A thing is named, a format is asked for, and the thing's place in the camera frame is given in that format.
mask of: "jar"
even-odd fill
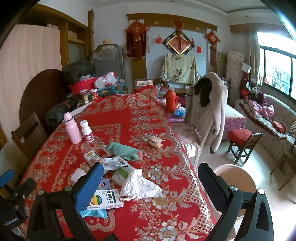
[[[96,100],[98,96],[98,89],[91,89],[91,99]]]
[[[80,95],[81,95],[83,104],[89,103],[89,97],[87,95],[87,90],[81,90]]]
[[[102,94],[102,97],[106,97],[108,95],[107,91],[102,91],[101,94]]]

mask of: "blue plastic bag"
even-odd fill
[[[95,210],[84,210],[80,212],[81,217],[92,216],[97,218],[107,218],[107,211],[106,209],[95,209]]]
[[[182,117],[182,116],[185,116],[185,111],[175,110],[175,117]]]

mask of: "paper wrapper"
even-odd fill
[[[159,139],[159,138],[156,137],[156,136],[151,136],[151,137],[147,140],[147,142],[148,142],[150,145],[152,145],[152,146],[154,146],[154,147],[157,147],[157,148],[163,146],[163,144],[161,144],[162,140]]]

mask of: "chinese knot ornament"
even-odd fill
[[[220,39],[218,39],[217,35],[211,31],[205,35],[205,39],[209,41],[210,46],[210,65],[215,66],[216,62],[216,44],[220,43]]]

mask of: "red thermos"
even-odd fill
[[[165,97],[165,112],[174,113],[176,106],[176,93],[173,88],[169,88]]]

